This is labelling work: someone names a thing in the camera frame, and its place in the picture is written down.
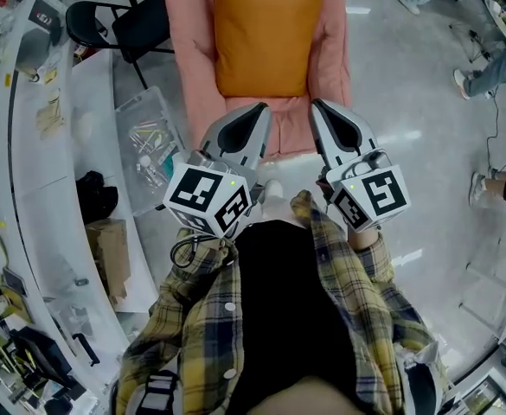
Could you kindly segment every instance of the tiled floor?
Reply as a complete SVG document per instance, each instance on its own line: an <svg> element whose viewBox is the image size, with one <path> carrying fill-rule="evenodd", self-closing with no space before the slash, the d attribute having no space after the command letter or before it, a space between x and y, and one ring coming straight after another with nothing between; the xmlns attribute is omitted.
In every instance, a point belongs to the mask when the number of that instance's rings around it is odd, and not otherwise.
<svg viewBox="0 0 506 415"><path fill-rule="evenodd" d="M484 19L478 0L435 0L412 16L397 0L348 0L368 6L367 16L349 16L353 108L369 121L380 144L402 167L413 206L383 225L395 260L396 283L439 338L445 364L454 379L492 345L490 333L458 305L463 297L488 316L499 298L465 272L477 254L482 269L495 264L499 237L506 242L506 207L500 203L470 209L467 193L473 170L485 171L485 140L495 132L492 100L463 100L452 83L455 67L470 69L456 33L455 19ZM148 54L140 61L150 85L157 85L185 133L185 113L174 58ZM125 62L115 63L115 95L120 104L140 90ZM490 142L491 162L506 163L506 86L496 96L499 136ZM318 156L268 163L261 181L276 177L292 198L300 189L313 191L322 167ZM335 210L330 214L341 220ZM169 249L176 223L167 213L150 212L138 229L157 283L170 270ZM506 275L506 252L500 254Z"/></svg>

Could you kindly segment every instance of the black folding chair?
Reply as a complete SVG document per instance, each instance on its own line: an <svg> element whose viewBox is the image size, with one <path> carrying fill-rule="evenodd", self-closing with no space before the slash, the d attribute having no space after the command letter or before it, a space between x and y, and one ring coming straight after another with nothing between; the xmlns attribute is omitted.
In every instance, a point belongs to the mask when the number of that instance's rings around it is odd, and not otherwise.
<svg viewBox="0 0 506 415"><path fill-rule="evenodd" d="M138 73L143 87L147 84L141 74L137 60L150 51L174 54L171 49L157 48L170 38L170 23L164 0L130 0L131 6L111 3L77 2L67 9L67 32L76 43L90 48L120 49L124 60L131 63ZM110 8L114 14L112 32L117 44L111 44L101 34L106 29L95 18L99 6ZM121 16L117 10L125 10Z"/></svg>

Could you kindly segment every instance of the shoe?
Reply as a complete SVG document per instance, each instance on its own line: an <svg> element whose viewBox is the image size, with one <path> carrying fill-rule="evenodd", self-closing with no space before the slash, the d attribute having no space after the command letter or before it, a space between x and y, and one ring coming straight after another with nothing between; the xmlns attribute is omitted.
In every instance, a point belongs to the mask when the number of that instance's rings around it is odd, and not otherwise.
<svg viewBox="0 0 506 415"><path fill-rule="evenodd" d="M458 89L462 94L462 97L464 97L464 100L469 100L470 97L468 97L468 94L464 89L464 82L466 81L466 76L462 73L460 69L455 69L454 72L452 73L452 77L454 77L454 82L457 84Z"/></svg>
<svg viewBox="0 0 506 415"><path fill-rule="evenodd" d="M487 172L487 178L490 178L491 180L498 180L496 175L498 174L498 169L490 168Z"/></svg>
<svg viewBox="0 0 506 415"><path fill-rule="evenodd" d="M402 5L405 8L407 8L410 12L412 12L415 16L420 15L420 10L418 9L418 6L416 6L415 4L411 4L411 3L407 2L406 0L399 0L399 2L401 2Z"/></svg>
<svg viewBox="0 0 506 415"><path fill-rule="evenodd" d="M470 194L468 196L468 202L471 207L479 200L484 191L484 180L485 176L477 172L474 172L471 176Z"/></svg>
<svg viewBox="0 0 506 415"><path fill-rule="evenodd" d="M279 197L283 198L284 196L284 188L278 180L271 179L268 180L264 187L264 198L262 202L268 197Z"/></svg>

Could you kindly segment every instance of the pink cushion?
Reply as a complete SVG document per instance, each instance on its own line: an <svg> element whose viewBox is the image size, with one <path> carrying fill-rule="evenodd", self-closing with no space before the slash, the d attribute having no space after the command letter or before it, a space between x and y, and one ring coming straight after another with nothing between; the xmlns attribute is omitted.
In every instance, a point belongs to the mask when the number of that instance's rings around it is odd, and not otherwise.
<svg viewBox="0 0 506 415"><path fill-rule="evenodd" d="M324 0L312 39L309 59L309 95L303 97L224 99L215 80L214 0L166 0L170 37L181 74L193 145L198 146L208 127L236 107L266 102L273 112L266 157L314 152L309 126L314 98L350 106L350 73L345 0Z"/></svg>

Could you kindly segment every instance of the clear plastic container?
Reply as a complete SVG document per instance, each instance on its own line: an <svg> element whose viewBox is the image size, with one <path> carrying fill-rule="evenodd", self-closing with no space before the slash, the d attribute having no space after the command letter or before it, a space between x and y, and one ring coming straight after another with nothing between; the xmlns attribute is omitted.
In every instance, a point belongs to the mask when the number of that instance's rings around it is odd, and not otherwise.
<svg viewBox="0 0 506 415"><path fill-rule="evenodd" d="M137 216L162 204L174 174L173 156L183 147L156 86L120 106L116 125L125 185Z"/></svg>

